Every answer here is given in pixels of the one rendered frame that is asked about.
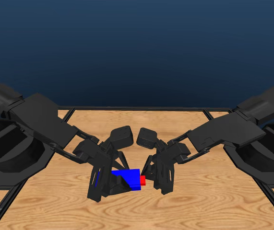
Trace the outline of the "blue hollow socket block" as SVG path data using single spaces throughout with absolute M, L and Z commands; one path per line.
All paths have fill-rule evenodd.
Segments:
M 109 172 L 111 175 L 121 175 L 124 180 L 129 184 L 132 191 L 141 190 L 139 169 L 110 170 Z

